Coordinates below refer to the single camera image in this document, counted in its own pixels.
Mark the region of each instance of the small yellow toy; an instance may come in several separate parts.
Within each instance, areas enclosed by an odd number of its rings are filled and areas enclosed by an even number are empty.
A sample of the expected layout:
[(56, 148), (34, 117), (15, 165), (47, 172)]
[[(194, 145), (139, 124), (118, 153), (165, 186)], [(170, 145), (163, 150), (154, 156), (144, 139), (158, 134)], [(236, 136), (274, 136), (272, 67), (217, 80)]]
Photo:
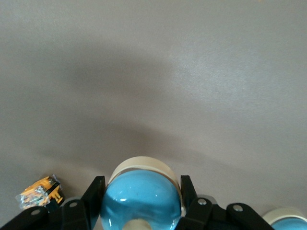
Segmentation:
[(59, 180), (55, 175), (47, 176), (16, 196), (20, 208), (25, 210), (34, 206), (46, 206), (54, 200), (58, 206), (64, 202), (64, 195)]

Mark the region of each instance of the gray surface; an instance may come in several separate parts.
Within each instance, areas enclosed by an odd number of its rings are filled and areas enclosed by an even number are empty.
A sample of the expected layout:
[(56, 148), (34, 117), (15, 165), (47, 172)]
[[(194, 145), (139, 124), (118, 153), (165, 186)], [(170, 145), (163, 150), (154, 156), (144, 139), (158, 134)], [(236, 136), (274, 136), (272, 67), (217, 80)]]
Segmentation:
[(307, 214), (306, 22), (305, 0), (1, 1), (0, 225), (42, 176), (77, 196), (137, 155)]

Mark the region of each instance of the metal screw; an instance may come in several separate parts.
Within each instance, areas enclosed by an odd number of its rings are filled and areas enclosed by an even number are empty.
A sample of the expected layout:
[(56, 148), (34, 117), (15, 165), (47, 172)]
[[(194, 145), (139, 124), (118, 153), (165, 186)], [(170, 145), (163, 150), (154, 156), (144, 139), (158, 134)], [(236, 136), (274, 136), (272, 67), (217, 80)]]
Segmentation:
[(206, 201), (204, 198), (198, 199), (197, 202), (198, 202), (200, 205), (206, 205), (206, 204), (207, 204), (207, 201)]
[(39, 209), (36, 209), (36, 210), (34, 210), (34, 211), (31, 212), (31, 215), (32, 215), (32, 216), (35, 216), (35, 215), (37, 215), (38, 213), (40, 213), (40, 210), (39, 210)]
[(69, 207), (76, 207), (77, 204), (78, 204), (77, 202), (72, 202), (72, 203), (69, 204)]
[(234, 210), (237, 212), (242, 212), (243, 208), (240, 205), (234, 205)]

